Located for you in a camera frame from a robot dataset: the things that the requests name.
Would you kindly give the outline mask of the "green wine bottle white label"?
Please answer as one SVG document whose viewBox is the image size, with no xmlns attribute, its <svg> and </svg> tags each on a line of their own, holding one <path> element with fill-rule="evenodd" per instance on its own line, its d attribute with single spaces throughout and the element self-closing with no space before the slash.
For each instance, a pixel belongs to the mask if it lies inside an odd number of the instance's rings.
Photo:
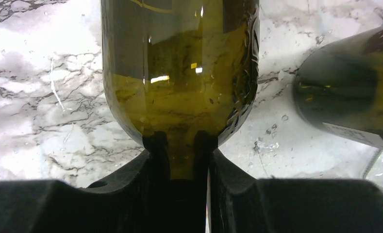
<svg viewBox="0 0 383 233">
<path fill-rule="evenodd" d="M 293 98 L 316 128 L 383 150 L 383 26 L 314 51 L 295 75 Z"/>
</svg>

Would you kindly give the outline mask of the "green wine bottle dark label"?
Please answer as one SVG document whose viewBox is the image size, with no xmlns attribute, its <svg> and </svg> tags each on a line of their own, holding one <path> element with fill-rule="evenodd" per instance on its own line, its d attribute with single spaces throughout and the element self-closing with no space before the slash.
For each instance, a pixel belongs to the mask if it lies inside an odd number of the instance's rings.
<svg viewBox="0 0 383 233">
<path fill-rule="evenodd" d="M 150 156 L 145 233 L 205 230 L 209 161 L 256 96 L 256 0 L 103 0 L 110 110 Z"/>
</svg>

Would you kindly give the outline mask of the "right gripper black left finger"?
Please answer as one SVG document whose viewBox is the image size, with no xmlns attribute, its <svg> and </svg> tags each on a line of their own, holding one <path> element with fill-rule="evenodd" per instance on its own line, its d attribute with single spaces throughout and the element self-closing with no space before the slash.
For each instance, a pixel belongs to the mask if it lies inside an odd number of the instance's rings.
<svg viewBox="0 0 383 233">
<path fill-rule="evenodd" d="M 59 180 L 0 181 L 0 233 L 143 233 L 149 153 L 76 188 Z"/>
</svg>

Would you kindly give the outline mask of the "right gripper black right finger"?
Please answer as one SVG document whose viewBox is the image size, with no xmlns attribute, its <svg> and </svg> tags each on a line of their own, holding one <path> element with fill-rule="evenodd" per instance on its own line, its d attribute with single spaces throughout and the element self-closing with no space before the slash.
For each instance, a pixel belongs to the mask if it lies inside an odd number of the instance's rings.
<svg viewBox="0 0 383 233">
<path fill-rule="evenodd" d="M 213 233 L 383 233 L 383 193 L 348 179 L 255 179 L 219 150 L 209 166 Z"/>
</svg>

